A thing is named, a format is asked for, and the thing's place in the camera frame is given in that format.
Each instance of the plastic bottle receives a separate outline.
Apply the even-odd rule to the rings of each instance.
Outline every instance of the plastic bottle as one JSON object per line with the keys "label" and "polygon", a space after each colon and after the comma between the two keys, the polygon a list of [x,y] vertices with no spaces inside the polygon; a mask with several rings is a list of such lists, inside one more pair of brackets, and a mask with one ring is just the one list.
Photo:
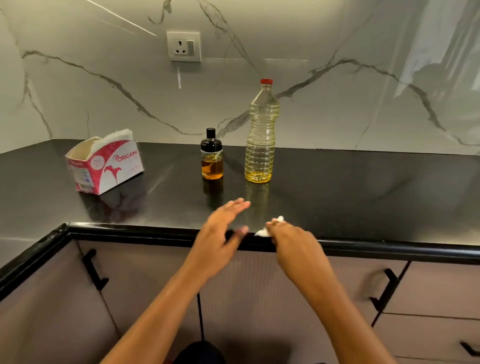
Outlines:
{"label": "plastic bottle", "polygon": [[250,103],[252,125],[245,154],[245,178],[254,183],[268,182],[272,178],[275,152],[275,120],[280,105],[272,93],[273,81],[260,80],[262,90]]}
{"label": "plastic bottle", "polygon": [[207,180],[218,180],[223,176],[222,142],[215,139],[215,129],[207,128],[207,138],[200,144],[202,151],[202,176]]}

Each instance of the switch plate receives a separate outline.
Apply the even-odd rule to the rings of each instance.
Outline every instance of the switch plate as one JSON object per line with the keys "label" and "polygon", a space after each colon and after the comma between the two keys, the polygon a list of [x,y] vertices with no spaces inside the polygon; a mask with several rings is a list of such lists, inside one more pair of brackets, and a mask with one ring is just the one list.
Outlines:
{"label": "switch plate", "polygon": [[168,57],[177,62],[201,62],[200,33],[167,32]]}

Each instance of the hand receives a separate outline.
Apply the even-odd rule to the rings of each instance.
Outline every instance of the hand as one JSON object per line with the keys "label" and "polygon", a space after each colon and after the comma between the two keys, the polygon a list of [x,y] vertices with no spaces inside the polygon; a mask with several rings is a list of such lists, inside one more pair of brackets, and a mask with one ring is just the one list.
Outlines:
{"label": "hand", "polygon": [[311,232],[273,219],[266,228],[276,246],[277,260],[288,278],[303,292],[313,279],[335,277],[321,245]]}
{"label": "hand", "polygon": [[248,207],[250,202],[239,198],[214,211],[198,233],[182,268],[200,279],[202,284],[221,271],[232,259],[248,227],[243,226],[234,232],[226,243],[225,232],[235,217]]}

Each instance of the red flower graphic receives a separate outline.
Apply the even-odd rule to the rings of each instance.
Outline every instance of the red flower graphic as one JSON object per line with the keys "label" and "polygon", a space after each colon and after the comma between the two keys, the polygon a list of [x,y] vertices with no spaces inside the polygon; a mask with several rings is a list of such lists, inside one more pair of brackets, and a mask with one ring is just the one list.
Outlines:
{"label": "red flower graphic", "polygon": [[112,172],[113,177],[115,177],[115,182],[118,184],[117,173],[119,170],[121,170],[121,168],[120,167],[113,168],[112,166],[106,166],[105,170],[109,170],[110,172]]}

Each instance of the amber liquid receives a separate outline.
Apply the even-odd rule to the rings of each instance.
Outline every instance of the amber liquid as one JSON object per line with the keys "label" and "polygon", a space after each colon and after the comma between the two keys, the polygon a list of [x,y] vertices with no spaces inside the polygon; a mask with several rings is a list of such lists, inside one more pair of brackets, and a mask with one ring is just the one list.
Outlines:
{"label": "amber liquid", "polygon": [[207,180],[218,180],[223,176],[223,160],[211,162],[202,159],[202,176]]}

